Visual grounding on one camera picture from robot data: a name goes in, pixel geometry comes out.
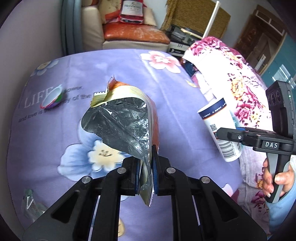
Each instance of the white pillow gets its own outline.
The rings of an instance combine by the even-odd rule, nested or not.
[[[143,7],[143,15],[144,15],[144,24],[157,26],[154,16],[153,16],[152,8]]]
[[[85,51],[102,50],[105,39],[101,15],[96,6],[81,8],[81,31]]]

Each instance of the purple bedsheet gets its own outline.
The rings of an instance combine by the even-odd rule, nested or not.
[[[148,50],[80,53],[41,65],[32,74],[13,116],[7,157],[11,197],[24,228],[30,224],[20,210],[24,189],[34,190],[49,207],[75,183],[73,180],[84,175],[105,175],[91,170],[87,152],[94,140],[82,136],[78,126],[93,93],[105,91],[113,74],[118,81],[140,88],[154,100],[159,119],[159,154],[167,157],[172,166],[191,177],[209,176],[220,187],[227,183],[234,191],[239,187],[242,177],[238,160],[223,160],[197,114],[207,104],[199,89],[186,82],[190,79],[182,67],[167,65],[161,69],[157,61],[151,63],[149,56],[141,53],[148,54]],[[60,84],[67,89],[65,101],[51,111],[41,112],[46,94]],[[80,145],[68,152],[68,166],[61,175],[61,157],[73,144]],[[126,229],[120,240],[172,240],[170,197],[154,196],[151,207],[138,196],[129,197],[120,208]]]

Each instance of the qr code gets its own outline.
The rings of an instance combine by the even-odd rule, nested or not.
[[[211,127],[212,131],[216,131],[217,130],[217,127],[216,127],[215,124],[210,125],[210,127]]]

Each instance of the red bag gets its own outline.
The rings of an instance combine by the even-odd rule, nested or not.
[[[122,23],[143,24],[143,0],[123,0],[119,21]]]

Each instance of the white pole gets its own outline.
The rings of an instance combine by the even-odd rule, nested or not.
[[[214,20],[215,20],[215,17],[216,17],[216,15],[217,15],[217,12],[218,12],[218,10],[219,10],[220,5],[221,5],[221,3],[220,3],[219,1],[217,1],[217,2],[216,2],[216,6],[215,6],[215,8],[214,8],[214,11],[213,11],[213,13],[212,13],[212,16],[211,16],[211,18],[210,18],[210,21],[209,21],[209,23],[207,24],[207,28],[206,28],[205,33],[204,33],[204,35],[203,35],[202,38],[207,37],[207,35],[209,34],[209,31],[211,30],[211,27],[212,27],[212,25],[213,25],[213,22],[214,22]]]
[[[259,62],[257,63],[255,70],[258,71],[260,69],[261,65],[263,64],[264,60],[266,59],[266,56],[263,54]]]

